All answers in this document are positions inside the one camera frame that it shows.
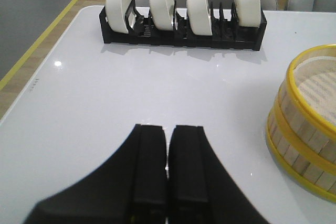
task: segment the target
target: steamer mesh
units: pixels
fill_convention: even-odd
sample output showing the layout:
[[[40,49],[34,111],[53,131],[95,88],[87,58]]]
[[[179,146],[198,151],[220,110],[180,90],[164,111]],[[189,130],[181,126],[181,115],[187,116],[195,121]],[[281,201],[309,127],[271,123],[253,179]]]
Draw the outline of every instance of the steamer mesh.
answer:
[[[336,59],[320,56],[297,65],[295,84],[307,103],[336,126]]]

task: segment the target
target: bamboo steamer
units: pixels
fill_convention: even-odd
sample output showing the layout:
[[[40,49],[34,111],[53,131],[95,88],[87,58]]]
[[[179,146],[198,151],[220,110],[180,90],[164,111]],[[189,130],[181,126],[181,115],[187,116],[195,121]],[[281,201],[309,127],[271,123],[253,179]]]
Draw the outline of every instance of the bamboo steamer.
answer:
[[[267,143],[301,185],[336,202],[336,45],[299,54],[267,120]]]

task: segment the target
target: wooden floor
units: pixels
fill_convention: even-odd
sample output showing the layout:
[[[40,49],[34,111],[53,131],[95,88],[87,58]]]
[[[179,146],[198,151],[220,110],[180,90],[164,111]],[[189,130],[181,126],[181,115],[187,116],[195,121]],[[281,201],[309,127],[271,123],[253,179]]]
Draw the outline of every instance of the wooden floor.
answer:
[[[283,9],[287,0],[278,0],[279,9]],[[25,86],[29,78],[47,56],[58,38],[70,24],[77,12],[83,7],[90,5],[103,5],[104,0],[78,0],[71,10],[62,18],[52,32],[37,47],[33,54],[23,64],[23,66],[15,73],[5,87],[0,90],[0,118],[5,114],[7,109],[18,96],[22,88]]]

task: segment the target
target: floor stripe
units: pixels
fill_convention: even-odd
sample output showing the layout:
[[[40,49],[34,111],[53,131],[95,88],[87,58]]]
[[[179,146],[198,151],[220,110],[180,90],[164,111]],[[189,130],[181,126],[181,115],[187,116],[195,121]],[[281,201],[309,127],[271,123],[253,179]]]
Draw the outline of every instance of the floor stripe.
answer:
[[[28,48],[28,50],[21,56],[21,58],[15,63],[10,71],[0,81],[0,90],[2,90],[6,84],[11,80],[15,73],[22,67],[22,65],[29,59],[36,48],[42,43],[42,41],[50,34],[50,32],[57,26],[61,19],[68,13],[68,11],[74,6],[77,0],[71,0],[71,2],[63,9],[63,11],[55,18],[55,20],[47,27],[47,29],[35,40],[35,42]]]

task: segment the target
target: white bowl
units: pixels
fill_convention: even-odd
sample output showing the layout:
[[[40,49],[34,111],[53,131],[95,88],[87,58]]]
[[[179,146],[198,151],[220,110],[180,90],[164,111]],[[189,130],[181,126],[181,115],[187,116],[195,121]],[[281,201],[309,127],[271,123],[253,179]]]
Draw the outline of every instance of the white bowl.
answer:
[[[108,23],[113,31],[128,34],[125,22],[125,13],[132,0],[106,0],[105,10]],[[129,24],[133,28],[135,13],[129,16]]]
[[[259,27],[261,21],[260,0],[234,0],[240,26]]]
[[[187,0],[187,11],[193,33],[211,36],[211,17],[208,0]]]
[[[173,30],[174,0],[149,0],[153,21],[159,30]]]

